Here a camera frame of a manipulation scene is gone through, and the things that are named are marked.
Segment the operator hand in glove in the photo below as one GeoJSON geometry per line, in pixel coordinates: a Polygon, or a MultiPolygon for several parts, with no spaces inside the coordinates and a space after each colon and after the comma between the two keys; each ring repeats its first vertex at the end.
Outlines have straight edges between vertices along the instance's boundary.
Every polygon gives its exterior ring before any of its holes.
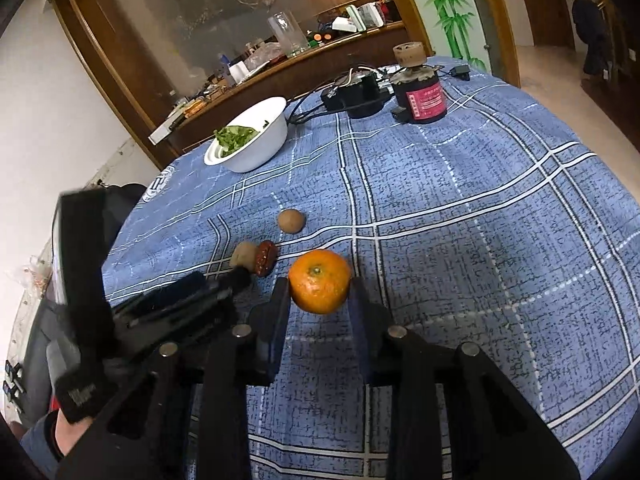
{"type": "Polygon", "coordinates": [[[78,422],[69,422],[61,410],[58,410],[54,430],[55,443],[63,456],[66,456],[80,438],[90,428],[93,418],[88,416],[78,422]]]}

